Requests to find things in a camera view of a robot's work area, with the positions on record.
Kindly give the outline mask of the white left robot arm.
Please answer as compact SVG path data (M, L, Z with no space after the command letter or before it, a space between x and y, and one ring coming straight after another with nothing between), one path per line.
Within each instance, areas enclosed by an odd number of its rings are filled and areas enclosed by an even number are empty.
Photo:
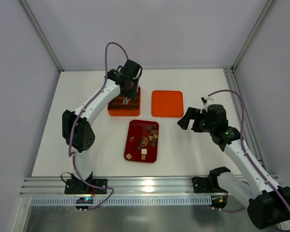
M97 91L73 111L62 114L62 136L68 145L68 155L72 158L74 171L65 183L65 194L90 194L92 190L105 194L106 184L94 186L89 168L89 149L96 136L92 125L100 112L115 97L124 97L124 103L137 97L139 78L143 68L128 59L124 66L107 71L104 82Z

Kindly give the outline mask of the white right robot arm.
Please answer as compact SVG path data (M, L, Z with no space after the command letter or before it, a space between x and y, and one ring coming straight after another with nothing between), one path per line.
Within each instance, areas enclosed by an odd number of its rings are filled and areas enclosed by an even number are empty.
M190 121L193 121L193 132L210 134L213 143L235 163L246 180L242 182L226 167L216 168L209 174L214 189L233 195L260 230L290 220L290 187L281 187L245 148L239 130L229 126L222 105L211 104L203 109L189 107L177 124L186 130Z

